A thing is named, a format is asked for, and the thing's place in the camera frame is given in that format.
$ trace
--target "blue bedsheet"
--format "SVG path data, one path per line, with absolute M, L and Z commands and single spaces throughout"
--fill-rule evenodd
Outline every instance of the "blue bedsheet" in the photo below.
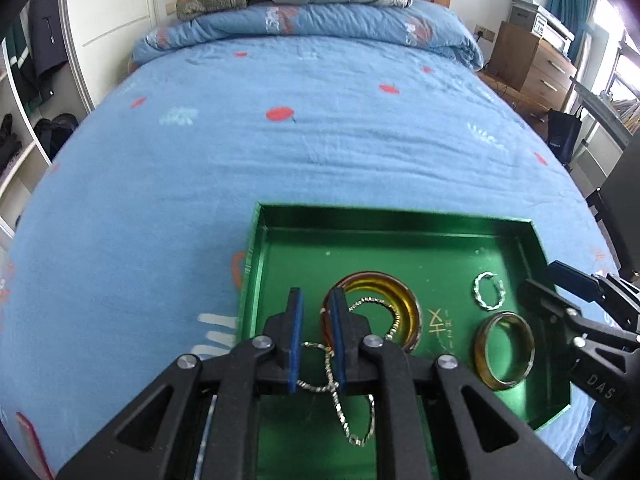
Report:
M 455 60 L 468 45 L 446 57 L 293 27 L 181 49 L 161 31 L 169 55 L 113 91 L 39 184 L 4 272 L 0 413 L 26 454 L 15 413 L 31 421 L 54 471 L 176 356 L 228 351 L 258 201 L 531 218 L 549 260 L 615 270 L 566 171 Z M 540 432 L 567 461 L 591 405 L 573 393 Z

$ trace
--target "drawer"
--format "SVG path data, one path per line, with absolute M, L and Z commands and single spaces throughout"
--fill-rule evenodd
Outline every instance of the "drawer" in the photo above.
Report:
M 521 92 L 542 105 L 559 110 L 566 97 L 567 88 L 560 86 L 542 70 L 531 67 Z
M 569 78 L 574 76 L 577 71 L 568 59 L 561 56 L 553 47 L 548 46 L 544 40 L 541 40 L 538 45 L 532 66 L 566 90 L 571 86 Z
M 536 132 L 543 140 L 546 140 L 548 128 L 548 110 L 540 105 L 533 105 L 524 101 L 520 101 L 515 111 L 524 121 Z

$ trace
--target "green tray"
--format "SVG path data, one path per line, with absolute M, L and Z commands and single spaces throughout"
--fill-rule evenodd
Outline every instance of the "green tray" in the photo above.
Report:
M 380 270 L 403 281 L 423 312 L 423 333 L 414 355 L 455 354 L 471 369 L 472 341 L 481 321 L 493 312 L 472 297 L 475 277 L 485 270 L 504 282 L 502 310 L 524 316 L 536 339 L 536 359 L 529 377 L 496 395 L 532 428 L 540 428 L 570 402 L 570 383 L 545 350 L 558 333 L 520 308 L 518 285 L 533 278 L 549 288 L 545 255 L 530 221 L 363 208 L 258 205 L 246 258 L 238 338 L 260 333 L 266 319 L 282 312 L 291 287 L 303 292 L 303 340 L 323 342 L 319 309 L 327 290 L 359 270 Z M 497 293 L 487 280 L 487 303 Z M 362 291 L 348 294 L 351 304 Z M 363 305 L 374 333 L 383 335 L 392 317 L 377 305 Z M 506 370 L 512 352 L 500 331 L 490 338 L 496 371 Z M 325 384 L 322 352 L 303 351 L 301 377 Z M 341 399 L 351 431 L 364 436 L 369 418 L 363 397 Z M 427 440 L 428 429 L 425 428 Z M 260 480 L 372 480 L 376 477 L 375 442 L 351 446 L 342 434 L 329 395 L 302 392 L 263 397 L 260 408 L 257 476 Z

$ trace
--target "yellow bangle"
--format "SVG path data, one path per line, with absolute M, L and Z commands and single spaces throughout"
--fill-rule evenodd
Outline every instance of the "yellow bangle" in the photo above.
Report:
M 399 345 L 405 352 L 413 351 L 422 335 L 422 311 L 418 300 L 403 282 L 384 272 L 364 270 L 345 276 L 332 288 L 343 288 L 345 293 L 355 290 L 370 290 L 383 296 L 400 316 L 398 334 Z M 327 345 L 333 346 L 331 323 L 327 316 L 327 296 L 320 309 L 320 330 Z
M 522 336 L 521 341 L 524 343 L 526 351 L 529 354 L 529 359 L 514 372 L 513 377 L 505 378 L 504 380 L 498 379 L 493 374 L 487 357 L 489 332 L 500 322 L 510 324 L 518 329 L 518 332 Z M 536 346 L 531 327 L 523 317 L 518 316 L 518 314 L 514 312 L 499 312 L 485 320 L 478 328 L 474 345 L 476 369 L 482 382 L 492 390 L 508 390 L 521 383 L 533 368 L 535 356 Z

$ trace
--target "black chair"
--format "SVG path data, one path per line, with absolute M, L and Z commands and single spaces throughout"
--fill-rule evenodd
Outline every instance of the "black chair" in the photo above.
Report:
M 640 136 L 632 139 L 604 184 L 587 197 L 620 261 L 620 277 L 640 276 Z

